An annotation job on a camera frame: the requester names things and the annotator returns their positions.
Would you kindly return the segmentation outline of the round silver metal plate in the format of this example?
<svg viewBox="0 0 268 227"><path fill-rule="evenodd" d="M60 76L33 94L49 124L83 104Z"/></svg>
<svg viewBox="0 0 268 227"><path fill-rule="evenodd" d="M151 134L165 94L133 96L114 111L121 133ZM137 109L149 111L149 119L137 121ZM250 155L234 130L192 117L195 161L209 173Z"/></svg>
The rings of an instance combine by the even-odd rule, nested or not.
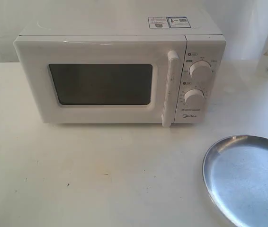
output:
<svg viewBox="0 0 268 227"><path fill-rule="evenodd" d="M207 150L202 169L211 201L230 223L268 227L268 138L223 138Z"/></svg>

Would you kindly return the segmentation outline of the white microwave oven body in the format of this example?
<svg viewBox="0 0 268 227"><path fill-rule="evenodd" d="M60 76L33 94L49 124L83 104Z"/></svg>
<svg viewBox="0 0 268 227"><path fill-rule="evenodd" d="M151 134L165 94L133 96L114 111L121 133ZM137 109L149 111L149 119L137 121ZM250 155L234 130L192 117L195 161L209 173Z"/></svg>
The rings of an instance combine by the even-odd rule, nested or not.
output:
<svg viewBox="0 0 268 227"><path fill-rule="evenodd" d="M181 80L179 84L175 119L172 124L200 123L203 121L208 99L213 89L216 72L226 46L226 40L210 16L192 9L188 14L167 8L114 11L92 7L67 11L54 9L39 20L29 24L21 35L183 35L187 40ZM206 61L212 68L212 76L206 81L193 79L190 66L197 61ZM204 93L201 108L190 108L184 95L192 89Z"/></svg>

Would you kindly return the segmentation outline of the white control knob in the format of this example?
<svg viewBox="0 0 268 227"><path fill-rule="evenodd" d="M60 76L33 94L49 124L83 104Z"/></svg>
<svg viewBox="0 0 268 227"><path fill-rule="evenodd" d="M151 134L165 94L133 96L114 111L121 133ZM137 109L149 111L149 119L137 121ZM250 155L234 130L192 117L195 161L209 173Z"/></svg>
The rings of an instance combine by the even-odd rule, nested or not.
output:
<svg viewBox="0 0 268 227"><path fill-rule="evenodd" d="M192 89L184 95L185 104L190 108L201 108L204 105L204 93L199 89Z"/></svg>
<svg viewBox="0 0 268 227"><path fill-rule="evenodd" d="M189 68L190 76L199 81L206 81L212 76L212 68L206 61L197 61Z"/></svg>

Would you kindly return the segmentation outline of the white microwave door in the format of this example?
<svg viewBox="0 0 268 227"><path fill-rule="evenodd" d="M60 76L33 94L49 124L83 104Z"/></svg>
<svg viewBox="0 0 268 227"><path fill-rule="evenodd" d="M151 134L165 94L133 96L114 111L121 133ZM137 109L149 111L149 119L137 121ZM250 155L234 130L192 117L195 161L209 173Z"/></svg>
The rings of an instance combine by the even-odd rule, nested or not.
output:
<svg viewBox="0 0 268 227"><path fill-rule="evenodd" d="M174 122L183 35L21 35L14 46L45 123Z"/></svg>

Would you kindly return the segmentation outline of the lower white control knob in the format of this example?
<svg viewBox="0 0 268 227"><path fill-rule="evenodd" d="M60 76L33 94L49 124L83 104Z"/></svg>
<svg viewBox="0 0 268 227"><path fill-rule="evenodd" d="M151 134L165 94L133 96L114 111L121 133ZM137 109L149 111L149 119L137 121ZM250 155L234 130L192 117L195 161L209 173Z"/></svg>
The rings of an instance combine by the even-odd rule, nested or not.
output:
<svg viewBox="0 0 268 227"><path fill-rule="evenodd" d="M199 89L192 89L184 95L185 104L190 108L201 108L204 105L204 93Z"/></svg>

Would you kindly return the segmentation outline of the upper white control knob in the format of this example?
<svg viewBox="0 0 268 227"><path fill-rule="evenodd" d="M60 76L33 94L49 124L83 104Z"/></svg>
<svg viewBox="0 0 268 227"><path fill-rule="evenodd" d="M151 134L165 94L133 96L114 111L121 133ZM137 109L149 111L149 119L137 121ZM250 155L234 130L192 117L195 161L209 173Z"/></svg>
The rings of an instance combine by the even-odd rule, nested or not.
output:
<svg viewBox="0 0 268 227"><path fill-rule="evenodd" d="M190 76L199 81L206 81L212 76L212 68L206 61L197 61L189 68Z"/></svg>

